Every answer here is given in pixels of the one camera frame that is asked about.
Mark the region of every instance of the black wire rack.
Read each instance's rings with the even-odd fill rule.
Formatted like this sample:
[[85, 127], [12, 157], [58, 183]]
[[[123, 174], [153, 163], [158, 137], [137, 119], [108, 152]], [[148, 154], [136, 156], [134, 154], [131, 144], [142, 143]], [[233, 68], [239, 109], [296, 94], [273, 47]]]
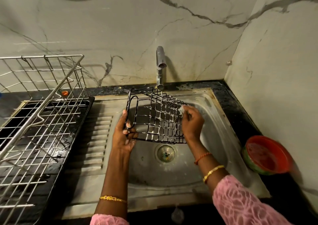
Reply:
[[127, 120], [131, 122], [131, 128], [136, 129], [137, 140], [186, 143], [179, 111], [182, 105], [185, 105], [183, 101], [153, 87], [131, 89], [127, 100]]

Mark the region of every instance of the faucet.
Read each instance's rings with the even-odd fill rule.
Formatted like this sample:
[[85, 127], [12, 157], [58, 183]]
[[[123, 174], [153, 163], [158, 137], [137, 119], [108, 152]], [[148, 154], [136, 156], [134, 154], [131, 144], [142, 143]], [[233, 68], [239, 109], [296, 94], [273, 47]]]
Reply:
[[157, 89], [163, 90], [164, 85], [162, 81], [162, 69], [167, 67], [167, 65], [166, 65], [166, 56], [164, 55], [164, 50], [162, 46], [157, 47], [156, 56], [157, 56]]

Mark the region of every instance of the sink basin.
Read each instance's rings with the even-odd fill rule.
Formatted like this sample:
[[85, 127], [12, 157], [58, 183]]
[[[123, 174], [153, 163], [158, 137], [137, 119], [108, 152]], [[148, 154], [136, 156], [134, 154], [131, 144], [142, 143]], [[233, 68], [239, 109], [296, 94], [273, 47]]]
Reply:
[[[205, 119], [201, 142], [227, 171], [256, 196], [269, 197], [259, 175], [249, 170], [241, 158], [239, 141], [212, 90], [179, 90], [168, 94], [199, 109]], [[113, 132], [126, 104], [127, 95], [95, 97], [81, 131], [84, 138], [66, 170], [64, 184], [74, 195], [63, 219], [93, 215], [108, 166]], [[212, 202], [194, 161], [187, 144], [138, 140], [129, 161], [128, 211]]]
[[[197, 107], [205, 119], [200, 137], [202, 144], [221, 164], [227, 164], [224, 146], [211, 117], [201, 105], [188, 104]], [[135, 107], [130, 107], [129, 120], [134, 120], [134, 110]], [[147, 109], [141, 107], [138, 111], [141, 111], [138, 113], [141, 117], [147, 115]], [[147, 131], [145, 125], [137, 124], [135, 128], [138, 132]], [[194, 158], [187, 144], [163, 144], [138, 140], [130, 156], [128, 182], [151, 187], [202, 183], [202, 175], [193, 162]]]

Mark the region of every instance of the orange thread bracelet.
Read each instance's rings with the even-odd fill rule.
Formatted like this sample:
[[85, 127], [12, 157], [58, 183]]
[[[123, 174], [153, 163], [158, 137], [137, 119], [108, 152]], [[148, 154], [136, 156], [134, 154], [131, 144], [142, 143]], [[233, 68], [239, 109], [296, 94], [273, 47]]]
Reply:
[[207, 156], [207, 155], [212, 155], [212, 153], [208, 152], [208, 153], [203, 154], [202, 156], [200, 156], [200, 157], [194, 162], [194, 164], [197, 165], [198, 162], [199, 162], [199, 160], [201, 160], [203, 157], [205, 157], [205, 156]]

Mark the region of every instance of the person's right hand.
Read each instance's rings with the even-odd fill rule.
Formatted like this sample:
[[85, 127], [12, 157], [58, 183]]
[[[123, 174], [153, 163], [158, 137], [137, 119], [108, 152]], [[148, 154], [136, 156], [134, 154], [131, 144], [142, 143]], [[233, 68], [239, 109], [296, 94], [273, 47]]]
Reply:
[[204, 119], [197, 108], [183, 105], [182, 132], [187, 143], [200, 142]]

